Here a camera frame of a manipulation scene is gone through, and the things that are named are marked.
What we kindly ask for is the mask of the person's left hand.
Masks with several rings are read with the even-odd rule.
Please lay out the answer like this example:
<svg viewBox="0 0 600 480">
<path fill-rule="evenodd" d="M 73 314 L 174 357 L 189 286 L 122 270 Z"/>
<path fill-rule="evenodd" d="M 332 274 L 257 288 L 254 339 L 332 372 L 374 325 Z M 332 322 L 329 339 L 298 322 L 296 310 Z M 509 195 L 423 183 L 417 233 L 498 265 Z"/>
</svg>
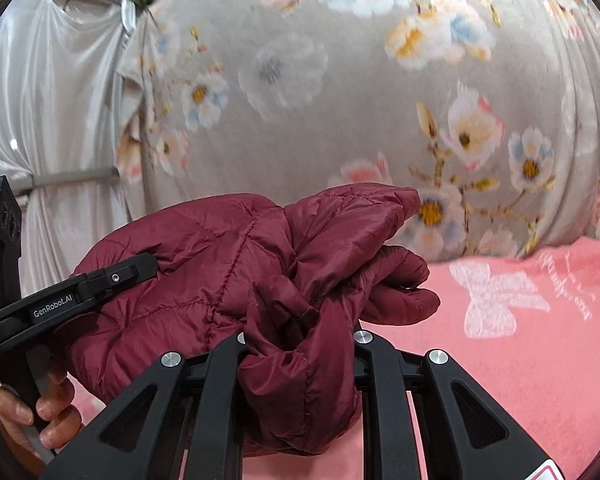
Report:
<svg viewBox="0 0 600 480">
<path fill-rule="evenodd" d="M 41 444 L 48 450 L 60 450 L 84 425 L 79 410 L 72 404 L 76 390 L 65 367 L 53 364 L 47 374 L 50 384 L 36 402 L 35 413 L 47 422 L 40 433 Z M 0 427 L 3 438 L 18 463 L 37 477 L 44 463 L 24 433 L 24 428 L 33 422 L 31 409 L 11 391 L 0 386 Z"/>
</svg>

